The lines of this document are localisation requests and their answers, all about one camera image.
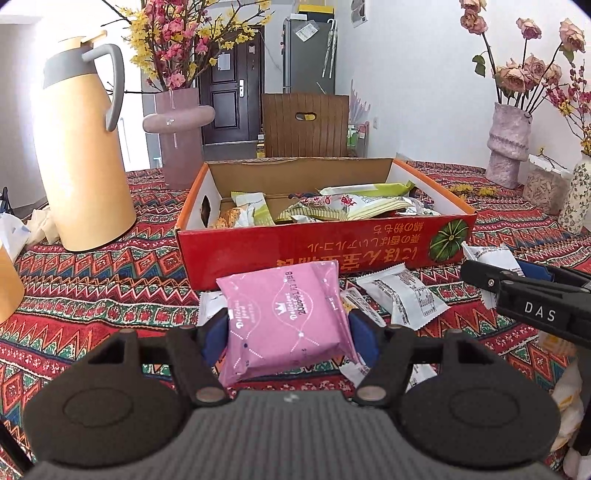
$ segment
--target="plastic container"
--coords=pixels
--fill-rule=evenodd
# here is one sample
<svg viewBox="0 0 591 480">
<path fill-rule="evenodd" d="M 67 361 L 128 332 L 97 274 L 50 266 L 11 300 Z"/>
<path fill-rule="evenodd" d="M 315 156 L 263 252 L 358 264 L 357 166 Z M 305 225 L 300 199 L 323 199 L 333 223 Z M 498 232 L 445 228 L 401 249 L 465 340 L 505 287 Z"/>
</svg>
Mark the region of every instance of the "plastic container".
<svg viewBox="0 0 591 480">
<path fill-rule="evenodd" d="M 540 153 L 530 155 L 530 173 L 523 189 L 523 198 L 544 213 L 558 215 L 569 190 L 572 173 Z"/>
</svg>

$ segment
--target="green leaf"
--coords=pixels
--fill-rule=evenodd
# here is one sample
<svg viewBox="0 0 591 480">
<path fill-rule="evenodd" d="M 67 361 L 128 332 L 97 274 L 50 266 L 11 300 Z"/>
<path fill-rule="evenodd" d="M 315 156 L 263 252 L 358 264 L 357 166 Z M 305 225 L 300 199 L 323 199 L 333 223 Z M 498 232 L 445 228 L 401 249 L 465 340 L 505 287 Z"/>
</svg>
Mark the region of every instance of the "green leaf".
<svg viewBox="0 0 591 480">
<path fill-rule="evenodd" d="M 569 63 L 573 63 L 574 62 L 574 52 L 571 50 L 563 50 L 562 53 L 564 54 L 564 56 L 566 57 L 566 59 L 569 61 Z"/>
<path fill-rule="evenodd" d="M 477 63 L 474 71 L 481 77 L 486 77 L 486 67 L 482 63 Z"/>
<path fill-rule="evenodd" d="M 515 98 L 515 92 L 513 90 L 509 90 L 504 87 L 500 87 L 500 88 L 501 88 L 501 92 L 503 92 L 503 95 L 505 95 L 506 98 Z"/>
</svg>

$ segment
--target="pumpkin illustration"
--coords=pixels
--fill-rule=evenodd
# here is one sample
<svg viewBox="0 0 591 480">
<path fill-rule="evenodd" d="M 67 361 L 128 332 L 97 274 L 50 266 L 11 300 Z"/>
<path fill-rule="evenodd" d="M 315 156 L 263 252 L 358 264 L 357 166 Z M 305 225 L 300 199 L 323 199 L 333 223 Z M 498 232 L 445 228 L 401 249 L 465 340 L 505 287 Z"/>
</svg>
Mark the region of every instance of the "pumpkin illustration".
<svg viewBox="0 0 591 480">
<path fill-rule="evenodd" d="M 437 263 L 443 263 L 462 248 L 462 242 L 468 237 L 468 224 L 461 218 L 449 222 L 431 240 L 429 257 Z"/>
</svg>

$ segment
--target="white plastic bag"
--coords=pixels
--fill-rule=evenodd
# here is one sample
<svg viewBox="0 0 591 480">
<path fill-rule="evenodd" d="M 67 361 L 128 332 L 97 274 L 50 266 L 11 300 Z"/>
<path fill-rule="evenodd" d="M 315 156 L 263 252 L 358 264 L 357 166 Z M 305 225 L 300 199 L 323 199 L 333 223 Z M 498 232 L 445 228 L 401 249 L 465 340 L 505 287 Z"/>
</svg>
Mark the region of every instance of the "white plastic bag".
<svg viewBox="0 0 591 480">
<path fill-rule="evenodd" d="M 47 243 L 53 245 L 60 239 L 56 223 L 51 217 L 49 205 L 43 210 L 33 210 L 31 219 L 27 222 L 27 227 L 31 231 L 27 245 L 37 245 L 44 238 L 47 238 Z"/>
<path fill-rule="evenodd" d="M 31 231 L 14 215 L 0 213 L 0 241 L 12 263 L 27 243 Z"/>
</svg>

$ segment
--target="patterned tablecloth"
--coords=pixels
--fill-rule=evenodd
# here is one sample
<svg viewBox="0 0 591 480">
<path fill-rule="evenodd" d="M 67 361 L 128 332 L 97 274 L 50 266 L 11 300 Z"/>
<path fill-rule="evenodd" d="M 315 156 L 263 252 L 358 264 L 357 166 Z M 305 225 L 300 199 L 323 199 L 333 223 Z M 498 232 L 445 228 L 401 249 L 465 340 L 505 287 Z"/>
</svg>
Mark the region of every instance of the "patterned tablecloth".
<svg viewBox="0 0 591 480">
<path fill-rule="evenodd" d="M 490 185 L 479 168 L 413 165 L 444 186 Z M 151 336 L 197 321 L 199 298 L 189 287 L 173 231 L 187 192 L 166 190 L 158 170 L 128 177 L 138 222 L 120 240 L 82 254 L 41 244 L 16 262 L 26 294 L 17 312 L 0 326 L 0 412 L 27 451 L 23 408 L 73 361 L 122 327 Z M 573 237 L 561 230 L 554 217 L 525 202 L 520 191 L 500 190 L 495 197 L 474 199 L 479 216 L 473 244 L 504 242 L 520 259 L 591 271 L 591 236 Z M 422 269 L 420 278 L 452 307 L 421 335 L 439 337 L 447 329 L 463 329 L 543 388 L 551 389 L 560 378 L 567 359 L 542 351 L 533 328 L 486 310 L 477 289 L 459 280 L 458 265 Z M 352 286 L 354 280 L 342 278 L 341 286 Z M 338 366 L 338 360 L 326 362 L 246 382 L 241 388 L 339 389 L 350 396 L 352 384 Z M 146 373 L 170 381 L 166 365 L 150 366 Z M 556 468 L 563 453 L 548 463 Z M 18 476 L 0 463 L 0 478 Z"/>
</svg>

